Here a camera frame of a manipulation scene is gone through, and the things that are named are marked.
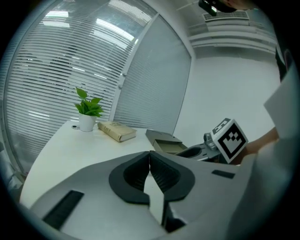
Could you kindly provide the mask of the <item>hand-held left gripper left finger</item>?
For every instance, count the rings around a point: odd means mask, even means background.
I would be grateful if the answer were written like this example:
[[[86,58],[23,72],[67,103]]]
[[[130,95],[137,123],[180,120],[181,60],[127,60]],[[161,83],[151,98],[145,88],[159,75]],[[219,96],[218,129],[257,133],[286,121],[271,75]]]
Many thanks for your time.
[[[84,167],[44,193],[31,207],[69,239],[153,240],[166,230],[144,192],[150,154],[129,154]]]

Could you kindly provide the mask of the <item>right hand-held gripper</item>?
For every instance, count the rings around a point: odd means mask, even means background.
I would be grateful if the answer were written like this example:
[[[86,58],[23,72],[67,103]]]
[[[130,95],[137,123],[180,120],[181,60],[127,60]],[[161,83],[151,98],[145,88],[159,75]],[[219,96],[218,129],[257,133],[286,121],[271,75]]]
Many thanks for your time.
[[[218,151],[229,164],[248,143],[244,132],[234,119],[224,118],[209,133],[203,136],[204,144],[212,151]],[[194,160],[205,160],[207,150],[204,144],[194,145],[176,153],[176,156]]]

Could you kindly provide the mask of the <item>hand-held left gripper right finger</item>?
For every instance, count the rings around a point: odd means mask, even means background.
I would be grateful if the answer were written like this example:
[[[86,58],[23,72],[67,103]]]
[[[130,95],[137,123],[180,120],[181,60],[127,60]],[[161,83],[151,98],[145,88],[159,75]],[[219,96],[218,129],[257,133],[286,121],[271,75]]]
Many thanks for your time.
[[[150,171],[164,194],[163,240],[227,240],[255,156],[240,166],[150,152]]]

